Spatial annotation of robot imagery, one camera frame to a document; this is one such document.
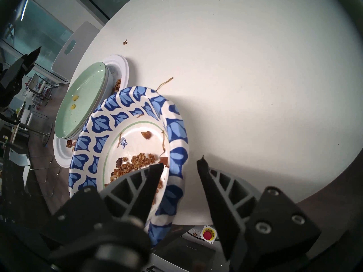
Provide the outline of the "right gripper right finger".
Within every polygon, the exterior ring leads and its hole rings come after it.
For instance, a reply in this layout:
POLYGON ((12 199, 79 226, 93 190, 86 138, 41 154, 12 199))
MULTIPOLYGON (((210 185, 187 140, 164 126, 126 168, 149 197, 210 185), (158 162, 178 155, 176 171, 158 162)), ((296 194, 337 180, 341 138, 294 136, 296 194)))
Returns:
POLYGON ((208 165, 197 169, 230 271, 300 271, 320 228, 281 189, 262 192, 208 165))

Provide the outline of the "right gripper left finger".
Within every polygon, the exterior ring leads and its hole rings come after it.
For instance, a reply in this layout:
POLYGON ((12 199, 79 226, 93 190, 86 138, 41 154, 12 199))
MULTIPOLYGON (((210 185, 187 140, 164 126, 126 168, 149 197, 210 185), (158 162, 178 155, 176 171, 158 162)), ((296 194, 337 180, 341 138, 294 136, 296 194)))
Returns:
POLYGON ((77 191, 50 219, 50 240, 71 242, 112 222, 136 218, 143 229, 151 211, 164 164, 158 163, 116 179, 100 192, 77 191))

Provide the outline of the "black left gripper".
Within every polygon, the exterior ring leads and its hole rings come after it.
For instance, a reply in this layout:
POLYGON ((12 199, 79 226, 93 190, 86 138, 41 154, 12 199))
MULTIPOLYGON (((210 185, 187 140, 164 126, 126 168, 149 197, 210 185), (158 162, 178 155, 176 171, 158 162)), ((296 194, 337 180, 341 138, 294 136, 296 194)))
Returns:
POLYGON ((21 91, 22 82, 17 77, 25 61, 25 72, 30 72, 35 65, 35 61, 41 52, 41 46, 28 55, 23 55, 14 62, 8 69, 1 73, 0 82, 0 107, 8 107, 12 99, 21 91))

